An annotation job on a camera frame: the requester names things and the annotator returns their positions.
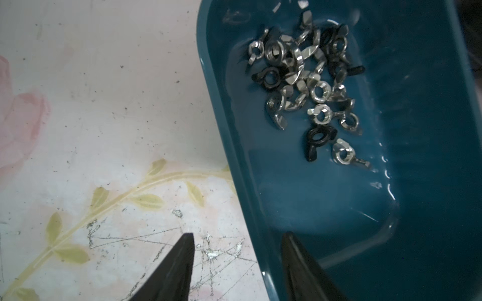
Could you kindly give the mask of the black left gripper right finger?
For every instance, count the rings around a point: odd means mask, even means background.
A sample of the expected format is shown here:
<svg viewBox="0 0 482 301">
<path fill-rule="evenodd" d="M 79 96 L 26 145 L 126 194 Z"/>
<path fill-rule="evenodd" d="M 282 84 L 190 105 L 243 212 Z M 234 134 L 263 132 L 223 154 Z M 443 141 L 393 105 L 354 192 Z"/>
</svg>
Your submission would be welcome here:
<svg viewBox="0 0 482 301">
<path fill-rule="evenodd" d="M 289 300 L 347 300 L 292 232 L 281 240 L 281 258 Z"/>
</svg>

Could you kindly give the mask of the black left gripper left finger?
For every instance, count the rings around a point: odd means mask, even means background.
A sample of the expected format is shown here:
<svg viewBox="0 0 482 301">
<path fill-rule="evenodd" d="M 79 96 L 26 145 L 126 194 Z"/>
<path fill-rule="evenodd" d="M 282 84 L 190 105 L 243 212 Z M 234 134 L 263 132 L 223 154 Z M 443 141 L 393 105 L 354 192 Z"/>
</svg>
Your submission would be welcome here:
<svg viewBox="0 0 482 301">
<path fill-rule="evenodd" d="M 188 300 L 194 256 L 194 236 L 185 233 L 131 300 Z"/>
</svg>

